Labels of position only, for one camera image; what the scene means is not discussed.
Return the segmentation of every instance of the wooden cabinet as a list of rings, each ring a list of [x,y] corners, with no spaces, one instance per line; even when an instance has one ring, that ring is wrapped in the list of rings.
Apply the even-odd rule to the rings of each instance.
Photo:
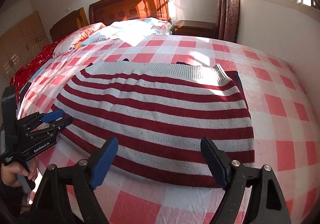
[[[48,44],[39,13],[35,12],[0,37],[0,70],[10,80]]]
[[[180,20],[174,25],[174,34],[214,38],[215,24],[209,22]]]

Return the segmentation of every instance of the metal screw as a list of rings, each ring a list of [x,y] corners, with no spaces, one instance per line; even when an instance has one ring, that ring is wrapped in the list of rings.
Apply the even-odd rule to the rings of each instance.
[[[271,171],[271,166],[270,165],[264,165],[263,168],[266,170],[266,171]]]
[[[53,170],[54,168],[56,168],[56,165],[55,165],[55,164],[50,164],[50,165],[47,167],[47,169],[48,169],[49,171]]]
[[[82,159],[79,161],[79,165],[84,166],[87,165],[88,161],[86,159]]]
[[[237,160],[233,160],[231,163],[233,166],[237,166],[237,167],[240,165],[240,162]]]

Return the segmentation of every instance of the wooden headboard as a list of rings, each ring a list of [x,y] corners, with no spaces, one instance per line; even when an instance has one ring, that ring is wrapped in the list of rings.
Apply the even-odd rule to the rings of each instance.
[[[91,24],[111,25],[116,21],[147,17],[171,21],[168,0],[100,0],[89,6]]]
[[[74,10],[67,14],[61,20],[56,22],[50,29],[50,35],[52,41],[55,41],[63,36],[69,35],[76,30],[87,26],[88,20],[84,12],[84,8],[81,7],[78,10]]]

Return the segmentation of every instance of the window sill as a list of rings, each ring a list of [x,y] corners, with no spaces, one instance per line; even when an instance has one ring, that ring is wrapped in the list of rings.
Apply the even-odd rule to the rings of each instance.
[[[288,8],[297,9],[320,22],[320,11],[311,6],[307,6],[301,3],[296,3],[295,1],[292,1],[292,0],[263,0],[263,1],[268,1],[274,4],[288,7]]]

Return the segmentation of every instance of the checkered bed sheet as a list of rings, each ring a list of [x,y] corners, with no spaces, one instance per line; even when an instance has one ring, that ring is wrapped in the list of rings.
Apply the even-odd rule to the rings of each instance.
[[[290,66],[264,52],[235,43],[190,36],[148,36],[137,46],[103,41],[65,53],[52,61],[31,84],[20,112],[49,112],[64,84],[91,62],[176,63],[236,70],[241,78],[254,130],[255,167],[269,164],[284,193],[292,223],[301,223],[320,195],[320,137],[309,101]],[[75,164],[88,157],[68,140],[42,153],[38,168]],[[247,190],[236,223],[249,200]],[[73,211],[81,216],[73,188]],[[113,224],[209,223],[223,196],[222,189],[174,187],[145,183],[110,170],[95,195]]]

